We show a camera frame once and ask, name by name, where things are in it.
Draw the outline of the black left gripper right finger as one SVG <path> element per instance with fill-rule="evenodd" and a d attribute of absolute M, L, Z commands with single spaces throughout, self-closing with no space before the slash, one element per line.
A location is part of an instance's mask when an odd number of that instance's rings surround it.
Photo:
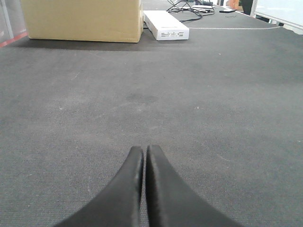
<path fill-rule="evenodd" d="M 192 190 L 159 145 L 146 155 L 145 194 L 151 227 L 239 227 Z"/>

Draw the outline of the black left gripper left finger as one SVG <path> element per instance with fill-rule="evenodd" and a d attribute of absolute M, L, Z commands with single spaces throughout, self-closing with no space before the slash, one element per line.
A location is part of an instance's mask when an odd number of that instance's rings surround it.
<path fill-rule="evenodd" d="M 79 211 L 57 227 L 138 227 L 143 183 L 143 150 L 133 146 L 117 174 Z"/>

